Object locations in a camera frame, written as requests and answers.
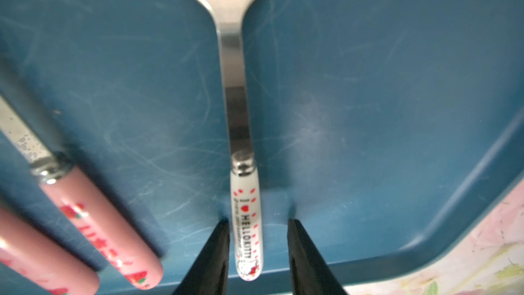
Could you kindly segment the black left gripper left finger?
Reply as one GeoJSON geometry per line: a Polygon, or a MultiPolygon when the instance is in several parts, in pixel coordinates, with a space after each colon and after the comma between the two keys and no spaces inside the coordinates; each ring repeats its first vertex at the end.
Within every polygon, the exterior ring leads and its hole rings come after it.
{"type": "Polygon", "coordinates": [[[226,294],[229,247],[229,221],[223,219],[216,225],[194,264],[173,294],[226,294]]]}

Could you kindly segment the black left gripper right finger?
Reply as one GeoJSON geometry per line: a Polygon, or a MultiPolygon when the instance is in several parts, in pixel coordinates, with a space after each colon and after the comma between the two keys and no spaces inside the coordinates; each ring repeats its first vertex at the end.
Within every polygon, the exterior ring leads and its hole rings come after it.
{"type": "Polygon", "coordinates": [[[298,219],[289,219],[287,241],[292,294],[347,295],[298,219]]]}

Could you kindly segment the pink strawberry spoon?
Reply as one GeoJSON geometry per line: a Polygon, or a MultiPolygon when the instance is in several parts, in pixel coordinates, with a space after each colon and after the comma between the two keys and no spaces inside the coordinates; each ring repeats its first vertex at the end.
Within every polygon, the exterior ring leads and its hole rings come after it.
{"type": "Polygon", "coordinates": [[[130,284],[149,290],[161,282],[160,259],[131,224],[64,153],[46,147],[5,99],[1,132],[28,162],[46,196],[130,284]]]}

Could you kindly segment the pink strawberry fork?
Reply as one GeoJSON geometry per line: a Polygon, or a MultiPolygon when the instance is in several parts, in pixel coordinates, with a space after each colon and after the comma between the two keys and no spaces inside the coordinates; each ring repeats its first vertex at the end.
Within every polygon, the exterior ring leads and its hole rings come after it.
{"type": "Polygon", "coordinates": [[[95,294],[98,275],[10,211],[1,209],[1,263],[50,294],[95,294]]]}

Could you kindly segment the white Hello Kitty spoon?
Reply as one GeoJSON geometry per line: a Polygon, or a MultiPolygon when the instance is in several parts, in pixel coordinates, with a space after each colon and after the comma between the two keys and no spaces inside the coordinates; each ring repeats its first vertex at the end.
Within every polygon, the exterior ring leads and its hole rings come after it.
{"type": "Polygon", "coordinates": [[[263,270],[259,172],[252,146],[242,40],[244,17],[255,0],[197,0],[216,27],[231,161],[230,198],[237,274],[256,280],[263,270]]]}

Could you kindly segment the teal plastic tray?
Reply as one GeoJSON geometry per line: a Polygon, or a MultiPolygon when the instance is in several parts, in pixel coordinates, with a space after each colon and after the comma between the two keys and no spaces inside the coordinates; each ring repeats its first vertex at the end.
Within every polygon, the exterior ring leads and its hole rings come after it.
{"type": "MultiPolygon", "coordinates": [[[[523,176],[523,0],[256,0],[244,21],[264,265],[287,222],[342,284],[431,262],[523,176]]],[[[230,217],[214,23],[196,0],[1,0],[1,93],[158,254],[171,294],[230,217]]]]}

